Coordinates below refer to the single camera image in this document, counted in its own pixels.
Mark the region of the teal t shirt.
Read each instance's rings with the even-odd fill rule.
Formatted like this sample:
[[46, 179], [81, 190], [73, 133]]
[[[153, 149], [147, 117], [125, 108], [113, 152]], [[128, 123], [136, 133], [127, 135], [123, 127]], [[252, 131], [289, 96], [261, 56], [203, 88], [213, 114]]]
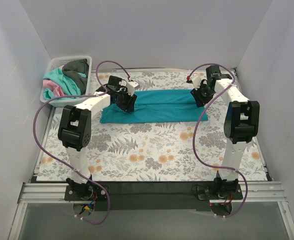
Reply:
[[188, 89], [144, 90], [135, 93], [134, 111], [127, 113], [116, 104], [103, 109], [101, 124], [141, 124], [196, 122], [201, 115], [207, 121], [204, 107], [197, 107]]

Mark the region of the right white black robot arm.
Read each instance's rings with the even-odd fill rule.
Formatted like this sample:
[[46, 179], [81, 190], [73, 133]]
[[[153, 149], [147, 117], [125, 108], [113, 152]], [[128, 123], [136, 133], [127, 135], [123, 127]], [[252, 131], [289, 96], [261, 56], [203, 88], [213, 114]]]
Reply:
[[240, 92], [236, 77], [230, 70], [223, 74], [222, 65], [214, 63], [206, 63], [204, 67], [205, 79], [189, 74], [186, 81], [193, 85], [190, 93], [197, 107], [207, 110], [217, 98], [222, 98], [226, 104], [223, 124], [226, 149], [214, 180], [197, 185], [195, 194], [199, 200], [222, 200], [227, 204], [233, 199], [246, 198], [239, 185], [238, 178], [243, 177], [239, 167], [247, 145], [258, 134], [260, 104]]

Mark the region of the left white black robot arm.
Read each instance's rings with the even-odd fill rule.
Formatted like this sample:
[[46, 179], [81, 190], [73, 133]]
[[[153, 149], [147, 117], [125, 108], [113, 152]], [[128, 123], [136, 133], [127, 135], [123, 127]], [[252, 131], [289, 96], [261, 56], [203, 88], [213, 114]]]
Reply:
[[135, 91], [140, 84], [129, 80], [124, 84], [120, 77], [111, 75], [108, 82], [99, 87], [85, 101], [63, 108], [58, 128], [58, 139], [65, 147], [72, 177], [66, 179], [68, 184], [66, 200], [92, 200], [99, 191], [90, 182], [92, 175], [88, 169], [87, 146], [91, 140], [92, 117], [105, 108], [115, 105], [125, 113], [134, 111], [137, 99]]

